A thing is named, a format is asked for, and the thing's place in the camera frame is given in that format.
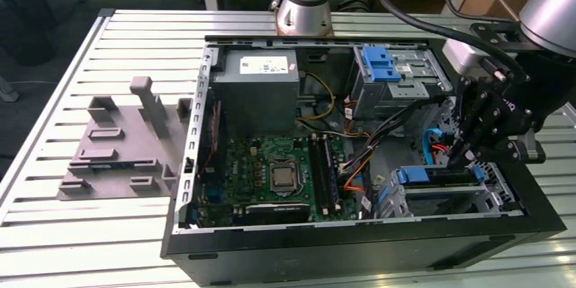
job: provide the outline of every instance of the wire bundle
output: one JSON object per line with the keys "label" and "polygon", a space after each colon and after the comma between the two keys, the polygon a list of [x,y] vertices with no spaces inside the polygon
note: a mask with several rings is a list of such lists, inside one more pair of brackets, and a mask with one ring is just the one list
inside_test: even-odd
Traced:
{"label": "wire bundle", "polygon": [[358,164],[358,167],[354,169],[352,176],[348,178],[348,181],[344,184],[344,190],[362,190],[361,188],[350,186],[353,177],[358,174],[362,168],[366,166],[368,161],[373,156],[373,150],[376,149],[381,139],[389,134],[390,131],[397,129],[410,117],[410,114],[424,107],[425,105],[442,103],[445,100],[445,96],[436,96],[429,99],[422,99],[414,101],[409,106],[401,109],[396,114],[393,114],[376,128],[372,135],[368,137],[366,143],[364,144],[364,150],[360,155],[348,161],[341,167],[342,170],[349,169],[353,165]]}

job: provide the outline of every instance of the motherboard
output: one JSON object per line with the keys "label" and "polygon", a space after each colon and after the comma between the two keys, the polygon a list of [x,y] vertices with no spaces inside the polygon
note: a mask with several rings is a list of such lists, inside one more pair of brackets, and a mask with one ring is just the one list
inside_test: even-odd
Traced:
{"label": "motherboard", "polygon": [[201,225],[228,227],[356,218],[353,197],[338,196],[338,137],[229,139],[222,183],[204,186]]}

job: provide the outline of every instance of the gray power supply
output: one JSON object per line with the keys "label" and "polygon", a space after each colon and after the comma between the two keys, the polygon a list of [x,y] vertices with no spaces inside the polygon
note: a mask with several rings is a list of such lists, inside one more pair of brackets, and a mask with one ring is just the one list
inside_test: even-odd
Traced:
{"label": "gray power supply", "polygon": [[230,137],[282,135],[294,127],[296,52],[230,51],[213,87]]}

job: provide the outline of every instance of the ram slot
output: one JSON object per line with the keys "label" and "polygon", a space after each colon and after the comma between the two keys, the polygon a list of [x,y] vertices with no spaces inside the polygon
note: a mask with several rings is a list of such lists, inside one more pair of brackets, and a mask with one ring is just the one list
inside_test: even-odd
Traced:
{"label": "ram slot", "polygon": [[314,186],[316,209],[318,214],[328,214],[329,192],[324,181],[322,164],[324,154],[318,139],[309,138],[308,141],[309,165],[312,167],[312,184]]}
{"label": "ram slot", "polygon": [[329,209],[330,212],[340,209],[338,201],[338,186],[337,186],[337,177],[336,177],[336,169],[333,167],[333,161],[332,161],[332,151],[330,151],[330,145],[329,145],[329,139],[324,138],[321,139],[322,142],[322,156],[324,156],[324,182],[326,183],[326,188],[329,191]]}

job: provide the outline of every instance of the yellow wire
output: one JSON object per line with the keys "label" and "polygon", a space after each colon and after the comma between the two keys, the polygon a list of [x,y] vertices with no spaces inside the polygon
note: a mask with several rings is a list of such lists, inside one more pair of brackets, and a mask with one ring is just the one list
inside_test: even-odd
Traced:
{"label": "yellow wire", "polygon": [[333,98],[333,93],[332,93],[330,87],[328,87],[325,82],[314,74],[310,74],[309,72],[306,72],[305,74],[308,76],[313,77],[313,79],[316,79],[316,81],[318,81],[318,83],[321,83],[321,85],[326,89],[328,93],[330,94],[330,100],[332,100],[330,108],[324,114],[321,114],[318,116],[296,117],[296,120],[298,120],[298,121],[313,121],[313,120],[321,119],[325,116],[328,116],[329,114],[332,114],[333,107],[336,106],[336,99]]}

